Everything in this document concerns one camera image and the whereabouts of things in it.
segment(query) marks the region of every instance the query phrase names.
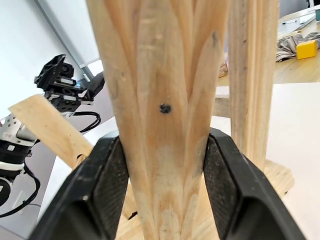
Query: yellow object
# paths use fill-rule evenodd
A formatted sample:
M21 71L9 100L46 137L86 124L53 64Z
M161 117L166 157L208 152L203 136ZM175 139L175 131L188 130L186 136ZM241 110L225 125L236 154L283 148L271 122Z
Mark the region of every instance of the yellow object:
M316 56L317 54L317 41L305 41L296 46L296 58L306 59Z

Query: gray cloth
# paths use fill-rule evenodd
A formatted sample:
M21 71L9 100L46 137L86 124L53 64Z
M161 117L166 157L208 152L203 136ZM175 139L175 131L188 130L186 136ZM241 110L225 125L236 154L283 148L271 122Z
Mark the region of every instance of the gray cloth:
M316 40L317 49L320 48L320 32L309 33L305 38L301 33L295 36L285 36L276 42L275 61L282 62L287 59L293 59L297 56L296 47L299 43Z

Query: black rubber pad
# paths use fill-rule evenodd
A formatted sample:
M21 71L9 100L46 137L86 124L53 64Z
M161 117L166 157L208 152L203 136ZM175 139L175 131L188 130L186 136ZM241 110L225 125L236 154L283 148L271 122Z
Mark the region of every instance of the black rubber pad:
M227 237L239 194L212 136L207 142L203 173L215 225L223 240Z
M107 239L115 239L128 186L128 171L118 139L93 192L93 204Z

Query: robotic arm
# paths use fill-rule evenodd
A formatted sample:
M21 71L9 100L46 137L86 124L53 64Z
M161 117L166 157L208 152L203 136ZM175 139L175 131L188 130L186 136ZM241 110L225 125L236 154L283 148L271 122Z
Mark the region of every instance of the robotic arm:
M94 97L102 90L105 80L103 73L96 75L87 87L81 86L74 76L72 65L65 63L66 56L60 54L44 65L39 76L34 78L38 88L43 89L45 98L67 118L71 116L92 115L96 120L80 132L89 131L101 122L100 115L96 112L76 112L80 105L92 105ZM40 182L28 169L25 158L32 155L32 147L39 140L26 126L12 114L7 116L0 124L0 206L9 198L15 178L22 173L29 174L35 180L35 192L20 206L1 217L6 217L18 212L29 204L37 195Z

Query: wooden post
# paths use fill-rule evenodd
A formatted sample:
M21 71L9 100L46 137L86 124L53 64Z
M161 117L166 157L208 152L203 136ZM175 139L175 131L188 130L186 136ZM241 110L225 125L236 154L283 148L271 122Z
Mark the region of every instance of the wooden post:
M87 5L144 238L191 239L229 1Z
M278 0L237 0L229 15L231 135L262 171L276 63Z
M93 146L45 97L31 96L9 110L71 168L91 153Z

